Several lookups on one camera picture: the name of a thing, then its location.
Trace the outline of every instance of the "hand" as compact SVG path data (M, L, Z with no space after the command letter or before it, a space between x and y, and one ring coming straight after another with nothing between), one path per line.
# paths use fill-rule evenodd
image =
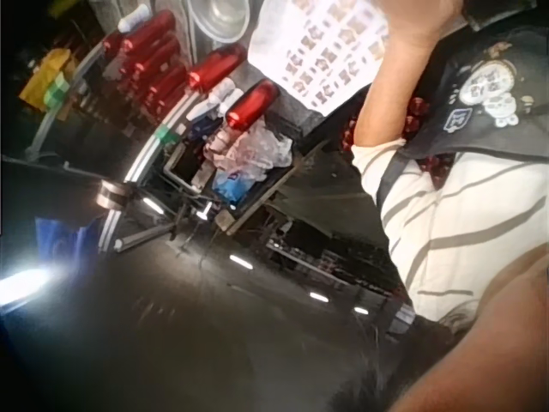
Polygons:
M463 0L377 0L389 21L389 36L410 46L434 47Z

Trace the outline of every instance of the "striped shirt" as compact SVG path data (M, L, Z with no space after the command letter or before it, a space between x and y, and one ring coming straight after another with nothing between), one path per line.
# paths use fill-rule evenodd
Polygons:
M374 199L403 139L353 147L353 164ZM479 300L494 276L525 252L549 241L549 168L464 153L442 189L410 161L381 211L389 252L415 311L439 320Z

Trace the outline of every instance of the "metal bowl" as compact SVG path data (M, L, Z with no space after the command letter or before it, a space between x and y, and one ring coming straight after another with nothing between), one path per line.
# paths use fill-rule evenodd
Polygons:
M249 0L189 0L195 24L211 39L234 43L250 24Z

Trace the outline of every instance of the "hair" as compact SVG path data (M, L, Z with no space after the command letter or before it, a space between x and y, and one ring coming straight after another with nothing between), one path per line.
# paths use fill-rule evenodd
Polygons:
M382 412L390 407L467 334L467 314L452 311L439 323L420 316L399 342L379 336L367 338L371 354L358 375L346 382L329 402L331 412Z

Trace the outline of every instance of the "bright light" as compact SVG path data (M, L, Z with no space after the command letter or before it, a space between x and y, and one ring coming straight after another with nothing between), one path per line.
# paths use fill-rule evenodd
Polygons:
M362 315L367 315L369 313L366 309L364 309L364 307L358 307L358 306L354 308L354 311Z
M244 266L246 269L249 269L249 270L254 269L254 267L253 267L251 264L249 264L248 262L246 262L245 260L241 259L241 258L238 257L238 256L231 255L230 259L231 259L233 262L236 262L237 264L241 264L241 265Z
M149 199L148 197L144 197L143 198L143 202L145 202L145 204L151 208L152 210L154 210L156 213L160 214L160 215L163 215L164 214L164 210L162 210L162 208L156 204L155 202L153 202L151 199Z
M0 281L0 306L25 299L48 282L45 270L31 269L16 273Z
M210 209L212 209L211 202L206 205L206 209L204 209L202 212L196 212L196 215L200 217L203 221L206 221L208 219L208 212Z
M329 299L326 296L322 296L321 294L315 294L314 292L310 292L309 296L312 299L320 300L321 302L328 303Z

